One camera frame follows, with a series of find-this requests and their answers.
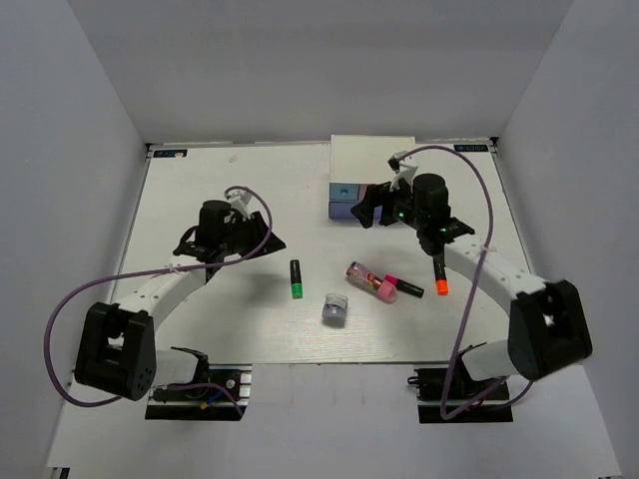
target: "black label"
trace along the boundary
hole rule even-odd
[[[153,152],[153,158],[175,158],[185,157],[188,150],[156,150]]]
[[[453,145],[456,152],[460,153],[483,153],[488,151],[486,145]]]

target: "gray wall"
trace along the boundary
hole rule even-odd
[[[70,0],[147,142],[502,133],[571,0]]]
[[[0,9],[0,467],[40,478],[61,399],[42,335],[73,286],[111,272],[144,170],[144,146],[69,5]],[[70,377],[83,311],[68,307],[54,357]]]
[[[578,0],[501,140],[538,272],[580,288],[585,368],[624,477],[639,477],[639,4]]]

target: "orange marker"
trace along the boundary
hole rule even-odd
[[[437,286],[437,294],[446,296],[448,294],[448,280],[446,279],[446,268],[443,261],[436,257],[432,259],[432,266],[435,270],[435,285]]]

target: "green cap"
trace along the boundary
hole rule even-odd
[[[303,296],[302,284],[299,282],[291,284],[291,293],[293,294],[293,299],[300,299]]]

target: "pink cap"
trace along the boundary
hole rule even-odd
[[[397,286],[397,278],[395,276],[391,276],[390,274],[387,274],[383,278],[386,281],[388,281],[390,284],[394,284],[395,286]]]
[[[394,302],[397,299],[397,288],[390,281],[384,280],[376,295],[382,301]]]

